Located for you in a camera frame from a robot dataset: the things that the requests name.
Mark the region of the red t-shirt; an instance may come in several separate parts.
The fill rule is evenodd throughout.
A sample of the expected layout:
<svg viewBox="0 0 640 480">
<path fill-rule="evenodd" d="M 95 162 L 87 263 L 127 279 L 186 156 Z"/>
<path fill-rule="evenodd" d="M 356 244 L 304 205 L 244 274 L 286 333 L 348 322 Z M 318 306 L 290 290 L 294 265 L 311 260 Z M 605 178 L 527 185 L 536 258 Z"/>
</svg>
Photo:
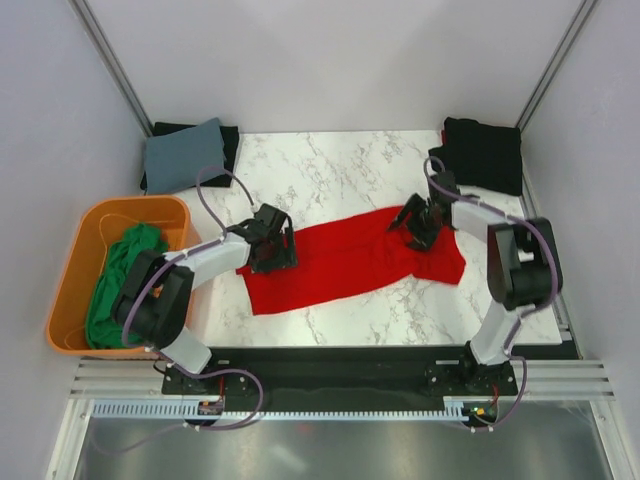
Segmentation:
<svg viewBox="0 0 640 480">
<path fill-rule="evenodd" d="M 445 228 L 427 252 L 409 247 L 405 226 L 388 226 L 399 205 L 304 228 L 294 234 L 298 265 L 255 273 L 236 271 L 244 280 L 251 311 L 270 315 L 368 293 L 405 277 L 458 285 L 466 261 Z"/>
</svg>

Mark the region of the orange plastic basket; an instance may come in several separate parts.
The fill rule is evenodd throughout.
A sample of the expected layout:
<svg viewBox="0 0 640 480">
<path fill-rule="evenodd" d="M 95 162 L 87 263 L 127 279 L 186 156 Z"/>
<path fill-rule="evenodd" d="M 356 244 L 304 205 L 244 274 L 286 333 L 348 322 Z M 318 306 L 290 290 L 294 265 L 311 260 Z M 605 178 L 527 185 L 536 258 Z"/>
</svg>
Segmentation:
<svg viewBox="0 0 640 480">
<path fill-rule="evenodd" d="M 188 205 L 175 196 L 116 197 L 91 207 L 80 221 L 49 314 L 46 336 L 54 351 L 107 360 L 154 357 L 142 347 L 92 349 L 85 334 L 90 299 L 103 271 L 108 248 L 138 223 L 159 228 L 171 250 L 181 250 L 200 241 Z"/>
</svg>

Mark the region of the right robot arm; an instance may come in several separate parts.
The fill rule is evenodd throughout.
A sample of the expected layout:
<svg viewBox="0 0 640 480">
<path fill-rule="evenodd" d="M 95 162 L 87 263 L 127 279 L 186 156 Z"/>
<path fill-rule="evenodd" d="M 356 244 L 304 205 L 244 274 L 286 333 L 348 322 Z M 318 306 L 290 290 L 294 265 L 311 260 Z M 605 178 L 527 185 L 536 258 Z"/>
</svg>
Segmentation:
<svg viewBox="0 0 640 480">
<path fill-rule="evenodd" d="M 445 229 L 466 232 L 486 245 L 492 301 L 454 368 L 460 386 L 477 394 L 509 363 L 522 321 L 550 306 L 562 289 L 554 231 L 544 217 L 522 219 L 475 195 L 461 194 L 449 171 L 430 175 L 427 182 L 429 198 L 412 195 L 388 229 L 406 228 L 411 236 L 409 247 L 423 252 L 433 249 Z"/>
</svg>

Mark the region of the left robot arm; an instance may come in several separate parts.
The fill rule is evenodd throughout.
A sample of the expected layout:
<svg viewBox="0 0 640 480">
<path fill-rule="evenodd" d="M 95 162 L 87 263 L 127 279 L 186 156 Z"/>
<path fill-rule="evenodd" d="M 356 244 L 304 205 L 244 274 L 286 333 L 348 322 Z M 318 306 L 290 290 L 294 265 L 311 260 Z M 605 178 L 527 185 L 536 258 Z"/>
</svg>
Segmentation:
<svg viewBox="0 0 640 480">
<path fill-rule="evenodd" d="M 185 371 L 185 382 L 208 393 L 219 382 L 212 352 L 187 327 L 194 290 L 228 271 L 247 267 L 266 274 L 298 265 L 289 214 L 263 204 L 254 215 L 226 227 L 219 239 L 179 250 L 139 253 L 111 307 L 127 344 L 131 333 Z"/>
</svg>

